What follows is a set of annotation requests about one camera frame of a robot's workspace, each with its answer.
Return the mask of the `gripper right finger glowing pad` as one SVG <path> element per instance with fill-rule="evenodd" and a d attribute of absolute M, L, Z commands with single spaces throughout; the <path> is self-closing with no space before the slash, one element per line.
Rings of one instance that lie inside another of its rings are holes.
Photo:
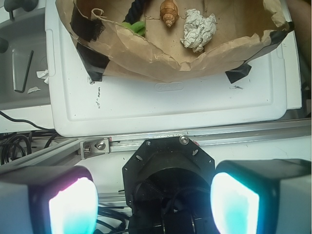
<path fill-rule="evenodd" d="M 312 163 L 222 161 L 215 170 L 210 199 L 221 234 L 310 234 Z"/>

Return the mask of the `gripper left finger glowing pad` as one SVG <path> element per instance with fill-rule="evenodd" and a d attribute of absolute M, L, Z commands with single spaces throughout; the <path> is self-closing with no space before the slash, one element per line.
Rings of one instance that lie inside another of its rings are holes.
<path fill-rule="evenodd" d="M 2 234 L 91 234 L 98 192 L 83 166 L 1 166 Z"/>

